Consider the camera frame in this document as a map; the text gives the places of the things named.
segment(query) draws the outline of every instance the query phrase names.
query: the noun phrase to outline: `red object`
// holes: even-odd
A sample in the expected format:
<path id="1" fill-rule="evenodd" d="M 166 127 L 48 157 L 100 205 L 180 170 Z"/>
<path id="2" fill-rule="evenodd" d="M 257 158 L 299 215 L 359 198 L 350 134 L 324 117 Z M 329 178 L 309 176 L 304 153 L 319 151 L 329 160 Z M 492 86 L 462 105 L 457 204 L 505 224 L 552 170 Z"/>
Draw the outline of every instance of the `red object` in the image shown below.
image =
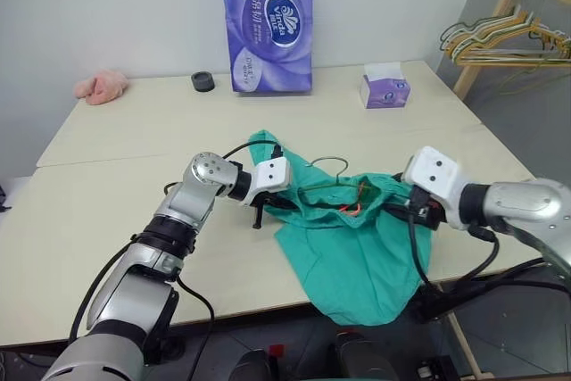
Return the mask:
<path id="1" fill-rule="evenodd" d="M 285 349 L 286 348 L 284 347 L 283 344 L 274 344 L 274 345 L 271 345 L 269 347 L 268 354 L 271 357 L 276 357 L 276 358 L 284 357 L 284 350 Z"/>

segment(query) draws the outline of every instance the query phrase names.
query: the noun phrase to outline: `table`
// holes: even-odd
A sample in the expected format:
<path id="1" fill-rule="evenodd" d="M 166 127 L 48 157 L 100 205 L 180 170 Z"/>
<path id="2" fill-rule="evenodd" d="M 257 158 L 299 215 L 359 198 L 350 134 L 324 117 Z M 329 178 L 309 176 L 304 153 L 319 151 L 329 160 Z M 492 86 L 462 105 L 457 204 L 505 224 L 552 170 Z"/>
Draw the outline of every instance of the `table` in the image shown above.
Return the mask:
<path id="1" fill-rule="evenodd" d="M 345 82 L 357 69 L 320 70 L 314 95 L 295 99 L 225 96 L 223 91 L 232 94 L 228 80 L 224 84 L 225 78 L 217 77 L 216 93 L 180 89 L 186 79 L 143 79 L 112 104 L 87 109 L 79 102 L 0 228 L 2 318 L 26 320 L 0 324 L 0 347 L 65 338 L 95 274 L 147 224 L 162 199 L 162 186 L 178 180 L 195 153 L 224 153 L 259 128 L 274 132 L 308 160 L 342 155 L 350 161 L 348 175 L 402 171 L 419 147 L 432 145 L 458 160 L 475 181 L 532 177 L 423 63 L 405 67 L 414 92 L 403 110 L 365 111 L 357 89 Z M 169 101 L 154 103 L 160 111 L 153 112 L 157 94 Z M 200 114 L 185 115 L 183 109 Z M 248 112 L 255 114 L 243 116 Z M 186 123 L 191 116 L 201 125 L 194 134 L 195 123 Z M 154 125 L 147 122 L 151 118 L 157 120 Z M 169 140 L 173 129 L 179 132 Z M 153 139 L 155 134 L 160 138 Z M 141 141 L 139 135 L 150 140 Z M 251 167 L 247 151 L 236 159 Z M 280 223 L 267 215 L 258 231 L 252 221 L 253 209 L 218 200 L 196 252 L 186 259 L 183 279 L 209 298 L 218 316 L 308 301 L 273 238 Z M 488 271 L 537 255 L 508 236 L 501 236 L 501 248 Z M 489 244 L 444 225 L 434 235 L 429 277 L 456 278 L 489 252 Z M 182 295 L 175 323 L 206 318 L 200 303 Z"/>

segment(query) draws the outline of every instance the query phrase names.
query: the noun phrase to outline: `pink plush toy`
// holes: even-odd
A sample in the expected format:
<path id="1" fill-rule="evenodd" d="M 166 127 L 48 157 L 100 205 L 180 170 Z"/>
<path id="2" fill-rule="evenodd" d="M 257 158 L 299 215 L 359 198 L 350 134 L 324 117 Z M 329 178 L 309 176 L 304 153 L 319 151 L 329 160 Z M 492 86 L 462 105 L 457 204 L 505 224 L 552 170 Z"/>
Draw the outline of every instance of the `pink plush toy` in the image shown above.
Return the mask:
<path id="1" fill-rule="evenodd" d="M 127 78 L 118 71 L 101 70 L 92 78 L 75 84 L 73 94 L 85 98 L 87 104 L 103 104 L 123 94 L 127 85 Z"/>

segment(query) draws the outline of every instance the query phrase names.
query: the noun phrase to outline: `green cloth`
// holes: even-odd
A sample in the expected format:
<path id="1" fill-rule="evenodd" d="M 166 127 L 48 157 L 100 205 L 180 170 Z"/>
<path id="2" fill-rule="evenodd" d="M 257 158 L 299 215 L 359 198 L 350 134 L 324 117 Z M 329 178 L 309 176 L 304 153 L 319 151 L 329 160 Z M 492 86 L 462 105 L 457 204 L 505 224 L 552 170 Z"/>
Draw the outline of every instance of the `green cloth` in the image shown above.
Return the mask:
<path id="1" fill-rule="evenodd" d="M 277 141 L 265 130 L 250 137 L 250 140 L 261 139 Z M 254 163 L 270 159 L 272 149 L 272 145 L 250 146 Z M 336 207 L 355 203 L 359 192 L 356 187 L 336 186 L 302 192 L 301 200 L 298 188 L 335 183 L 335 176 L 317 167 L 308 167 L 303 158 L 283 150 L 291 162 L 293 179 L 291 187 L 280 195 L 296 203 L 300 210 L 267 206 L 267 212 L 286 223 L 276 233 L 276 239 L 305 293 L 321 312 L 339 325 L 390 323 L 415 293 L 420 278 L 412 261 L 406 222 L 381 210 L 381 204 L 387 200 L 403 203 L 410 186 L 386 174 L 366 173 L 342 178 L 342 183 L 359 185 L 365 181 L 369 185 L 369 190 L 361 194 L 361 214 L 351 217 Z M 327 155 L 329 153 L 320 153 L 316 145 L 314 158 Z M 429 229 L 417 227 L 418 253 L 425 269 L 430 260 L 430 238 Z"/>

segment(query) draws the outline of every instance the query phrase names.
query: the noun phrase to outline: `tabletop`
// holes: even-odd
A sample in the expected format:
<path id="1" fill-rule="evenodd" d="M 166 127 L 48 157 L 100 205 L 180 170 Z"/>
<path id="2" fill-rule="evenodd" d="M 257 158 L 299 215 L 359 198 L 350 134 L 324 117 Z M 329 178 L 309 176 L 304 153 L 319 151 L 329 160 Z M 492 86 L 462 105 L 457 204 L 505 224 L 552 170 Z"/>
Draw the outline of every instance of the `tabletop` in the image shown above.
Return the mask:
<path id="1" fill-rule="evenodd" d="M 405 62 L 411 93 L 404 109 L 364 109 L 362 66 L 315 69 L 311 95 L 237 95 L 229 75 L 215 75 L 216 89 L 193 90 L 189 77 L 133 79 L 109 104 L 81 100 L 37 163 L 38 167 L 118 160 L 200 150 L 224 151 L 265 128 L 300 142 L 397 138 L 426 129 L 480 123 L 424 62 Z"/>
<path id="2" fill-rule="evenodd" d="M 309 102 L 303 98 L 299 103 Z M 415 102 L 413 98 L 410 107 L 414 103 L 420 101 Z M 303 109 L 300 111 L 304 118 L 306 113 Z M 365 112 L 362 107 L 360 111 L 363 117 L 374 114 Z M 466 113 L 459 109 L 459 115 Z M 446 116 L 446 112 L 442 112 L 443 120 Z M 419 114 L 418 118 L 422 120 L 423 115 Z M 292 118 L 290 127 L 295 128 L 296 124 Z M 308 139 L 308 129 L 297 134 L 284 133 L 287 137 L 284 143 L 306 159 L 343 156 L 350 162 L 347 175 L 402 171 L 419 147 L 432 145 L 460 162 L 474 181 L 532 178 L 481 124 L 458 126 L 454 130 L 427 127 L 393 132 L 374 132 L 372 123 L 367 120 L 363 128 L 360 125 L 354 122 L 352 132 L 346 128 L 346 132 L 337 133 L 334 128 L 326 129 L 329 124 L 321 132 L 311 133 L 312 139 Z M 189 137 L 185 151 L 180 153 L 39 169 L 0 228 L 0 308 L 4 320 L 0 323 L 0 346 L 65 338 L 96 273 L 132 234 L 145 227 L 163 197 L 162 186 L 181 178 L 192 153 L 231 149 L 228 145 L 246 140 L 249 133 L 255 131 L 252 127 L 253 124 L 244 125 L 231 136 L 226 135 L 226 128 L 204 130 L 194 138 Z M 269 131 L 280 139 L 283 127 L 274 129 L 267 123 Z M 236 159 L 243 162 L 246 169 L 252 167 L 247 151 L 238 153 Z M 186 258 L 182 278 L 212 302 L 219 317 L 308 301 L 273 238 L 281 223 L 266 215 L 263 229 L 254 230 L 252 221 L 253 209 L 219 199 L 197 237 L 196 252 Z M 489 271 L 505 269 L 537 256 L 536 251 L 512 237 L 501 236 L 500 239 L 500 255 Z M 442 225 L 434 234 L 433 243 L 429 270 L 433 280 L 459 277 L 491 251 L 489 244 L 447 225 Z M 207 316 L 200 303 L 182 294 L 173 322 L 191 322 Z"/>

